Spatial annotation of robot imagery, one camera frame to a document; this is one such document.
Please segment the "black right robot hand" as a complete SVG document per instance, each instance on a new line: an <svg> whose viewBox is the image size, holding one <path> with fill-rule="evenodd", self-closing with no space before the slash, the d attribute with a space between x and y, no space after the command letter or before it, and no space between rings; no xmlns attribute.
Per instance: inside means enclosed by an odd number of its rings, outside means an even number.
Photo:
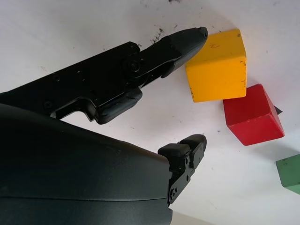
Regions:
<svg viewBox="0 0 300 225"><path fill-rule="evenodd" d="M74 112L106 124L141 89L194 57L205 27L145 50L127 42L0 95L3 225L168 225L207 145L191 135L157 153L65 123Z"/></svg>

